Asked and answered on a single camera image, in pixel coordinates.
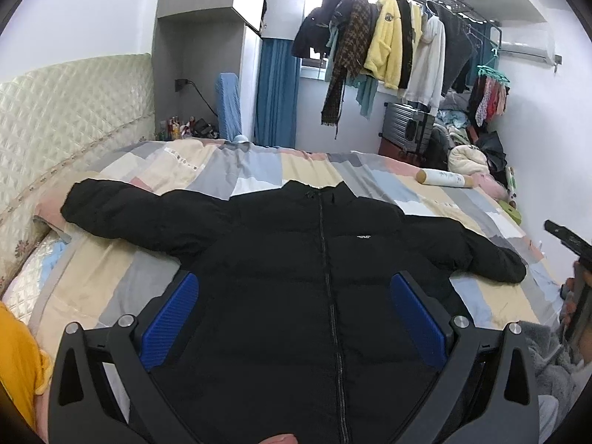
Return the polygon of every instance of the gray fleece blanket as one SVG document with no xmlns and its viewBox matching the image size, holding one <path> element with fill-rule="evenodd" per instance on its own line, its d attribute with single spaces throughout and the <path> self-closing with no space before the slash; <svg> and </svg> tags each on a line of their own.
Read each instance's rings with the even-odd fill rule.
<svg viewBox="0 0 592 444">
<path fill-rule="evenodd" d="M 535 365 L 539 396 L 553 396 L 559 401 L 559 424 L 569 412 L 575 392 L 571 376 L 575 365 L 572 364 L 569 348 L 562 345 L 557 333 L 547 326 L 531 322 L 520 322 L 520 326 Z"/>
</svg>

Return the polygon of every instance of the bedspread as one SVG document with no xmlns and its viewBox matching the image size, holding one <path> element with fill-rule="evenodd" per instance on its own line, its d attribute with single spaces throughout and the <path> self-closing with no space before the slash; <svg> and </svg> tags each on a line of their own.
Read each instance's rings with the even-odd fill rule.
<svg viewBox="0 0 592 444">
<path fill-rule="evenodd" d="M 494 200 L 480 189 L 423 186 L 415 181 L 416 167 L 390 158 L 184 139 L 141 142 L 109 154 L 89 170 L 158 195 L 187 189 L 220 199 L 279 188 L 290 180 L 318 188 L 345 181 L 357 196 L 392 202 L 406 214 L 459 220 L 522 257 L 528 273 L 519 285 L 469 274 L 451 278 L 477 326 L 501 329 L 518 320 L 557 324 L 562 300 L 546 260 Z M 78 321 L 91 329 L 110 326 L 125 313 L 137 314 L 164 291 L 178 266 L 168 256 L 78 230 L 43 287 L 30 328 L 40 346 L 55 356 L 67 323 Z"/>
</svg>

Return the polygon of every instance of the bed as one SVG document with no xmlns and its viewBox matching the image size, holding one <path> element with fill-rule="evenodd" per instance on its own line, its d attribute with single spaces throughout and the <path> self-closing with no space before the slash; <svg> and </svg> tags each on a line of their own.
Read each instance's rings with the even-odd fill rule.
<svg viewBox="0 0 592 444">
<path fill-rule="evenodd" d="M 67 323 L 93 329 L 113 325 L 122 314 L 137 315 L 179 268 L 168 256 L 95 237 L 60 219 L 59 202 L 44 196 L 83 178 L 129 182 L 158 195 L 187 189 L 221 199 L 290 180 L 318 188 L 345 182 L 357 196 L 397 204 L 407 214 L 457 219 L 519 253 L 528 267 L 519 285 L 474 275 L 451 279 L 477 326 L 558 324 L 562 300 L 546 259 L 480 189 L 422 186 L 414 179 L 416 167 L 379 155 L 193 138 L 158 142 L 154 127 L 149 55 L 55 65 L 0 84 L 0 292 L 8 288 L 2 301 L 52 357 Z M 108 372 L 125 411 L 125 392 Z"/>
</svg>

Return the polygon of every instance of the blue gripper pad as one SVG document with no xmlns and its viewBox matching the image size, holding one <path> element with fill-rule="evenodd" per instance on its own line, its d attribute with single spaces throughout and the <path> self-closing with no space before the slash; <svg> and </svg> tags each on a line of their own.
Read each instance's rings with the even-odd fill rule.
<svg viewBox="0 0 592 444">
<path fill-rule="evenodd" d="M 393 276 L 390 294 L 421 359 L 428 366 L 442 370 L 448 360 L 445 335 L 401 274 Z"/>
<path fill-rule="evenodd" d="M 142 336 L 140 361 L 144 369 L 161 365 L 199 295 L 199 282 L 189 273 L 158 312 Z"/>
</svg>

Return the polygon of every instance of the white hoodie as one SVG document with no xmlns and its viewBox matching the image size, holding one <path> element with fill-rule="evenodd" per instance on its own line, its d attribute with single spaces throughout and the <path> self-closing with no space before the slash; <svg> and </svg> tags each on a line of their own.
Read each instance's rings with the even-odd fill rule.
<svg viewBox="0 0 592 444">
<path fill-rule="evenodd" d="M 444 81 L 445 49 L 444 23 L 437 16 L 432 16 L 426 22 L 417 46 L 417 55 L 404 98 L 409 102 L 429 105 L 430 114 L 434 116 L 438 112 Z"/>
</svg>

